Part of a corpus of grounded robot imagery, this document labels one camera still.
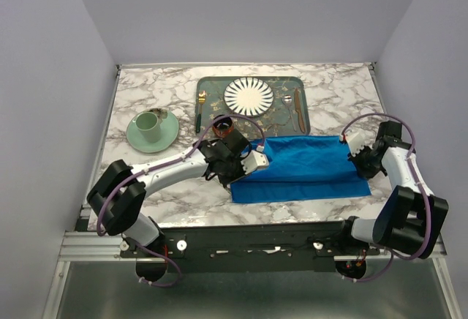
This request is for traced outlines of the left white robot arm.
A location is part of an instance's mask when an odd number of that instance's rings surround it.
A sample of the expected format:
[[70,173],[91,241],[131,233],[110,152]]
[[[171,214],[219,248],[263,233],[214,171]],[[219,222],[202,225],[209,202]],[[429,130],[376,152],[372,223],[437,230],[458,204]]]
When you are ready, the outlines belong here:
[[187,179],[218,177],[225,186],[237,181],[246,175],[242,161],[251,150],[252,144],[233,130],[225,138],[199,140],[181,154],[156,162],[133,166],[122,159],[112,162],[86,197],[98,216],[97,234],[122,234],[137,243],[145,256],[157,255],[163,232],[141,212],[144,200]]

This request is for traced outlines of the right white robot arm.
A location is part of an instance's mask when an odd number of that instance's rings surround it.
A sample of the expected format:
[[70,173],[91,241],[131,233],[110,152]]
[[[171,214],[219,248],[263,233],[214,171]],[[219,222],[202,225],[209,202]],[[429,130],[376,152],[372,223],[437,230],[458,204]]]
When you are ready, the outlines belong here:
[[340,134],[358,175],[370,180],[383,173],[392,188],[377,218],[349,218],[350,229],[336,237],[336,245],[344,254],[355,253],[363,242],[386,247],[408,260],[426,259],[434,249],[448,214],[448,202],[438,198],[423,180],[414,143],[402,140],[403,127],[400,121],[380,123],[371,146],[364,143],[359,132]]

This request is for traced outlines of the blue cloth napkin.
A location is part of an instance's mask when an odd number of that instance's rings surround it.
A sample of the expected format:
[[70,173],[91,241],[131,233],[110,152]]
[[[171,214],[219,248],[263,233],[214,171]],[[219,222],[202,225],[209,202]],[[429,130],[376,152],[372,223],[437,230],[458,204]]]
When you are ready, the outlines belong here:
[[234,203],[275,203],[366,197],[371,194],[337,136],[265,139],[269,166],[230,185]]

